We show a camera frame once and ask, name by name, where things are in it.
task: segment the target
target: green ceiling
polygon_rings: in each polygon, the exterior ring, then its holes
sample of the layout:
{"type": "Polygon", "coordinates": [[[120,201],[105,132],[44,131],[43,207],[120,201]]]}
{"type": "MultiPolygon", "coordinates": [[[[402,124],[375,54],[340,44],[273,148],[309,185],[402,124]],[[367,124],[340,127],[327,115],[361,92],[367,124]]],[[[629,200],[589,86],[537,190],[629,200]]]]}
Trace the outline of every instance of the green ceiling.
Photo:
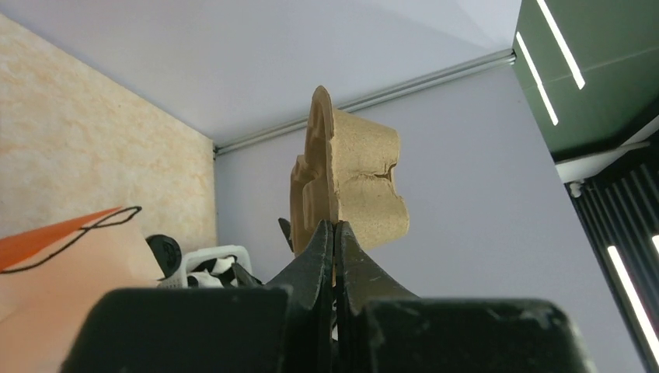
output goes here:
{"type": "Polygon", "coordinates": [[[522,0],[518,31],[556,126],[517,41],[514,70],[547,147],[559,161],[622,144],[659,114],[659,1],[545,1],[586,82],[579,90],[537,0],[522,0]]]}

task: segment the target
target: white container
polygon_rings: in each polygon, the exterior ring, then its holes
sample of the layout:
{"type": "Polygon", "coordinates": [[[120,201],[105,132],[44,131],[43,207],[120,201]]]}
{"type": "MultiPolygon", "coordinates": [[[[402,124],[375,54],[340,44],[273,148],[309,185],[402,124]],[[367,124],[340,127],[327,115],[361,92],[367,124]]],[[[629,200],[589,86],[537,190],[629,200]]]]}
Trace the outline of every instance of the white container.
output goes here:
{"type": "Polygon", "coordinates": [[[179,269],[176,270],[172,276],[160,281],[158,288],[187,288],[187,274],[189,272],[206,260],[221,259],[227,256],[235,256],[235,262],[240,264],[250,274],[252,273],[252,264],[249,261],[249,254],[244,247],[236,245],[209,247],[207,249],[199,249],[192,253],[183,254],[179,269]]]}

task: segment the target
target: black cord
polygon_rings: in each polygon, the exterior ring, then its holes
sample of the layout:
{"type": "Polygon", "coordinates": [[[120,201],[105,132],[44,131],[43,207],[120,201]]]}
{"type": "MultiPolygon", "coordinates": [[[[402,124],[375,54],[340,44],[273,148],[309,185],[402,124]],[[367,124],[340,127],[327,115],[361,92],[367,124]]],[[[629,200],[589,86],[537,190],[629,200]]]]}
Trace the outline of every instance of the black cord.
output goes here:
{"type": "Polygon", "coordinates": [[[129,222],[140,211],[142,211],[142,207],[140,207],[140,206],[126,207],[125,209],[115,211],[112,214],[107,215],[105,218],[97,221],[96,223],[92,224],[89,227],[80,228],[79,231],[82,231],[82,232],[80,232],[76,237],[71,239],[71,241],[64,244],[57,251],[55,251],[54,253],[50,254],[49,256],[43,258],[42,260],[40,260],[40,261],[38,261],[34,264],[30,264],[29,266],[24,266],[24,267],[19,267],[19,268],[12,268],[11,270],[2,270],[2,271],[0,271],[0,274],[16,274],[18,272],[23,272],[23,271],[26,271],[26,270],[31,270],[33,268],[36,268],[36,267],[40,266],[41,264],[46,263],[48,260],[51,260],[51,259],[55,258],[57,255],[61,254],[64,250],[68,249],[69,247],[73,246],[74,243],[76,243],[79,239],[84,237],[87,233],[89,233],[89,231],[92,231],[94,229],[112,227],[112,226],[115,226],[115,225],[122,225],[124,223],[129,222]],[[113,223],[108,223],[108,224],[103,224],[108,219],[113,218],[113,217],[115,217],[119,214],[123,214],[124,212],[131,211],[131,210],[133,212],[131,212],[131,214],[128,215],[128,217],[125,218],[124,220],[115,221],[113,223]]]}

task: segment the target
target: black round object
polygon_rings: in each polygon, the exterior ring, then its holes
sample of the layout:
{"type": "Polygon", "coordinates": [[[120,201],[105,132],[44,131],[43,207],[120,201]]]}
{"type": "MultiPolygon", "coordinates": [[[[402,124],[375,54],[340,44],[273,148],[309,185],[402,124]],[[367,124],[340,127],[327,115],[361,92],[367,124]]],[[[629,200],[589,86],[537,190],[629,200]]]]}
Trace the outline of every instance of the black round object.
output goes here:
{"type": "Polygon", "coordinates": [[[146,239],[155,260],[165,274],[171,276],[181,265],[181,247],[179,243],[168,235],[150,235],[146,239]]]}

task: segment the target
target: black corrugated wall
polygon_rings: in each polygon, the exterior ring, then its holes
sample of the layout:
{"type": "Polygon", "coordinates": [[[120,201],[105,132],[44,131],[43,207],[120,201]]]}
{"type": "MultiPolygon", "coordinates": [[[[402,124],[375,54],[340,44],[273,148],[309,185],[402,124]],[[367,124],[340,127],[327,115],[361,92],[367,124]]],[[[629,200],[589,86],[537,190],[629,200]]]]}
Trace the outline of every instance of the black corrugated wall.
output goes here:
{"type": "Polygon", "coordinates": [[[627,153],[586,181],[572,198],[608,285],[649,371],[659,371],[607,248],[615,246],[659,333],[659,151],[650,146],[627,153]]]}

